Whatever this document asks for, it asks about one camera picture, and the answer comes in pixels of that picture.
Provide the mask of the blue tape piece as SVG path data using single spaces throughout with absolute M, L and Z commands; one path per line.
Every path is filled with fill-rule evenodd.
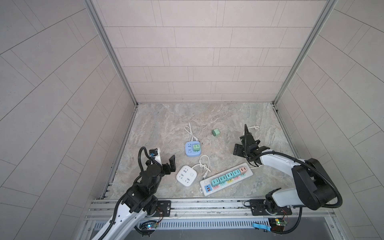
M 253 228 L 255 228 L 257 230 L 263 230 L 264 232 L 270 232 L 271 231 L 271 227 L 267 226 L 267 225 L 253 223 L 252 226 L 253 226 Z

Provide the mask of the blue square power socket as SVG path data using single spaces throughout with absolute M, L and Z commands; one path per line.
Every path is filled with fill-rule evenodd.
M 185 152 L 188 157 L 198 157 L 201 155 L 201 150 L 199 152 L 194 152 L 193 151 L 193 144 L 200 143 L 199 141 L 190 141 L 186 142 L 185 144 Z

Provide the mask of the pink plug adapter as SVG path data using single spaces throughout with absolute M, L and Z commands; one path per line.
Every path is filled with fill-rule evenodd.
M 242 166 L 238 170 L 240 171 L 240 177 L 244 177 L 248 171 L 248 168 L 245 166 Z

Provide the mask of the circuit board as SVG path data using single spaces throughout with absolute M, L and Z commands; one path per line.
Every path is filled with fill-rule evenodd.
M 282 218 L 269 218 L 269 224 L 271 227 L 271 232 L 282 233 L 285 231 L 288 222 Z
M 154 231 L 159 225 L 159 222 L 158 221 L 154 221 L 154 220 L 150 220 L 150 221 L 146 221 L 144 223 L 141 223 L 139 229 L 141 231 Z

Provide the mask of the white square power socket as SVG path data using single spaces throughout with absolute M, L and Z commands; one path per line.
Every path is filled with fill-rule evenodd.
M 185 187 L 189 187 L 195 181 L 197 172 L 190 166 L 183 166 L 177 173 L 176 179 Z

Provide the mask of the green plug adapter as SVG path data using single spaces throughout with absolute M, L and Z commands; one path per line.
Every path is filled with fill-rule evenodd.
M 213 129 L 212 130 L 212 134 L 213 134 L 214 137 L 217 137 L 220 134 L 219 129 Z
M 200 143 L 193 144 L 193 151 L 194 152 L 199 152 L 201 150 L 201 145 Z

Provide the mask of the teal blue plug adapter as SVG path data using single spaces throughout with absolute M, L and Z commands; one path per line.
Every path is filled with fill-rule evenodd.
M 211 186 L 215 187 L 220 184 L 220 180 L 218 178 L 215 178 L 211 181 Z

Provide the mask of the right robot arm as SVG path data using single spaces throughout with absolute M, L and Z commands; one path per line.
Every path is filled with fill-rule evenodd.
M 275 168 L 294 179 L 295 187 L 291 189 L 275 189 L 266 194 L 264 203 L 257 204 L 269 215 L 278 214 L 284 207 L 298 208 L 298 218 L 288 230 L 277 223 L 271 227 L 253 224 L 253 228 L 264 232 L 286 235 L 292 233 L 299 226 L 303 208 L 316 211 L 320 208 L 337 209 L 343 205 L 343 197 L 333 183 L 322 164 L 313 158 L 301 160 L 284 153 L 276 152 L 265 146 L 259 146 L 247 126 L 240 137 L 241 144 L 234 147 L 234 155 L 245 158 L 252 166 L 261 165 Z

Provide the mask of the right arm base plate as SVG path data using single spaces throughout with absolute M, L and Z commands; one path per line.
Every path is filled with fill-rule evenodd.
M 253 216 L 283 216 L 283 215 L 292 215 L 291 208 L 288 207 L 278 207 L 275 205 L 267 204 L 266 200 L 263 199 L 253 199 L 249 200 L 245 204 L 247 208 L 251 209 Z

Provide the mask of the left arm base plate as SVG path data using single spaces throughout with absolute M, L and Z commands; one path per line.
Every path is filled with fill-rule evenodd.
M 147 215 L 148 218 L 169 217 L 171 212 L 172 202 L 169 200 L 158 201 L 155 212 L 152 215 Z

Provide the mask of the right circuit board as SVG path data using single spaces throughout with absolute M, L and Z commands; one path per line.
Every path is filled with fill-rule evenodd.
M 282 218 L 269 218 L 269 224 L 271 227 L 271 232 L 282 233 L 285 231 L 288 222 Z

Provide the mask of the white long power strip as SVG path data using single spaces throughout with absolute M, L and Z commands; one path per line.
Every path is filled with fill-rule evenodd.
M 216 174 L 205 180 L 200 181 L 201 192 L 204 196 L 217 193 L 227 187 L 237 184 L 253 176 L 253 172 L 247 163 L 230 168 L 222 173 Z

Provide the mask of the left circuit board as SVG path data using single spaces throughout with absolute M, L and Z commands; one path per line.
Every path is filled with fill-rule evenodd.
M 141 223 L 139 229 L 141 231 L 154 231 L 159 225 L 159 222 L 158 221 L 154 221 L 154 220 L 150 220 L 150 221 L 146 221 L 144 223 Z

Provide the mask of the aluminium rail frame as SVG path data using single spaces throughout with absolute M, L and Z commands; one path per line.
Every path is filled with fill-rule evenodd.
M 183 220 L 183 219 L 250 219 L 250 218 L 277 218 L 283 216 L 253 216 L 251 209 L 245 204 L 249 200 L 261 198 L 181 198 L 181 199 L 159 199 L 159 201 L 169 200 L 171 212 L 169 217 L 164 220 Z M 86 221 L 107 221 L 112 217 L 117 200 L 94 200 L 91 202 L 85 215 Z M 291 208 L 292 215 L 284 215 L 286 219 L 298 217 L 299 207 L 288 206 Z M 335 217 L 332 209 L 320 208 L 316 211 L 303 207 L 302 217 L 322 218 Z

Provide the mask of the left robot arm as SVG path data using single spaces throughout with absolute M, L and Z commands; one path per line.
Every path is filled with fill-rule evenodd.
M 156 231 L 164 210 L 158 207 L 155 193 L 165 175 L 176 171 L 176 156 L 169 162 L 161 162 L 159 149 L 147 151 L 141 147 L 138 152 L 140 174 L 133 185 L 118 199 L 112 217 L 93 237 L 94 240 L 123 240 L 131 230 L 142 237 L 150 237 Z

